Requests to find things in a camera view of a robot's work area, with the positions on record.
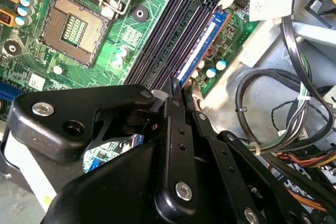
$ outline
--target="sticker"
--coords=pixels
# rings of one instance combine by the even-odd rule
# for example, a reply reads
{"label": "sticker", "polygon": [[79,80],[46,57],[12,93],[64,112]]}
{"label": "sticker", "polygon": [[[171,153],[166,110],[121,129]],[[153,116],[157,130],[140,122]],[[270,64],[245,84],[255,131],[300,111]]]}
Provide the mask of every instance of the sticker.
{"label": "sticker", "polygon": [[38,91],[43,90],[44,83],[46,82],[46,79],[37,76],[36,74],[32,73],[32,76],[30,77],[28,85],[34,89],[37,89]]}
{"label": "sticker", "polygon": [[250,0],[250,22],[285,17],[291,14],[292,0]]}
{"label": "sticker", "polygon": [[27,146],[18,142],[12,132],[8,134],[5,156],[20,169],[43,210],[47,212],[51,201],[56,197],[55,189]]}
{"label": "sticker", "polygon": [[[284,134],[284,132],[286,132],[286,130],[278,131],[278,135],[282,136]],[[306,128],[303,127],[302,132],[299,135],[299,140],[305,140],[305,139],[308,139],[308,133],[306,131]]]}

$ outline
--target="cable tie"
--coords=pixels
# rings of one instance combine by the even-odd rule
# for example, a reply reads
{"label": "cable tie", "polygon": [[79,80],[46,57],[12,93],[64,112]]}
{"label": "cable tie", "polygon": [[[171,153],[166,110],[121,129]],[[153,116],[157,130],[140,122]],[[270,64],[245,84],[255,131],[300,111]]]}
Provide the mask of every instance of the cable tie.
{"label": "cable tie", "polygon": [[242,107],[240,109],[236,109],[236,112],[247,112],[247,107]]}
{"label": "cable tie", "polygon": [[256,149],[256,156],[259,156],[260,155],[260,146],[257,142],[252,142],[250,143],[250,145],[254,146],[255,149]]}
{"label": "cable tie", "polygon": [[298,100],[310,101],[311,97],[308,95],[298,95]]}

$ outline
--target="white cable tie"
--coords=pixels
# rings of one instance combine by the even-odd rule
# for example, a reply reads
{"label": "white cable tie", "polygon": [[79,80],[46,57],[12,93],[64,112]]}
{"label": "white cable tie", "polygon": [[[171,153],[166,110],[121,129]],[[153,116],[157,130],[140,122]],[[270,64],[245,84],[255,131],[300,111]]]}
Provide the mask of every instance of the white cable tie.
{"label": "white cable tie", "polygon": [[298,95],[298,100],[310,101],[311,97],[308,95]]}
{"label": "white cable tie", "polygon": [[260,155],[260,146],[257,142],[252,142],[250,143],[250,145],[254,146],[255,149],[256,149],[256,156],[259,156]]}

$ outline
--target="blue memory module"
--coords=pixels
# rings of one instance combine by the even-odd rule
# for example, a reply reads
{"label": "blue memory module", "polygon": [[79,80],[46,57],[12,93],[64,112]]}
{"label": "blue memory module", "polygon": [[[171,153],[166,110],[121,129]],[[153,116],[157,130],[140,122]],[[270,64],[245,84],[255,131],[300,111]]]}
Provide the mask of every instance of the blue memory module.
{"label": "blue memory module", "polygon": [[201,36],[176,74],[176,77],[179,79],[182,87],[185,85],[198,63],[202,60],[207,49],[215,41],[229,17],[230,14],[222,10],[217,10],[212,15]]}

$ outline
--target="motherboard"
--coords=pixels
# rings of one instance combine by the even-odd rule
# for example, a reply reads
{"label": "motherboard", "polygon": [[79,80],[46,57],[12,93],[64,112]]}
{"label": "motherboard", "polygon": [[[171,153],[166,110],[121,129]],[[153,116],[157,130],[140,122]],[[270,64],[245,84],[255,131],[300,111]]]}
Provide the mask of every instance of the motherboard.
{"label": "motherboard", "polygon": [[[257,26],[248,14],[249,0],[0,0],[0,119],[32,91],[176,77],[206,96]],[[105,147],[85,170],[116,156]]]}

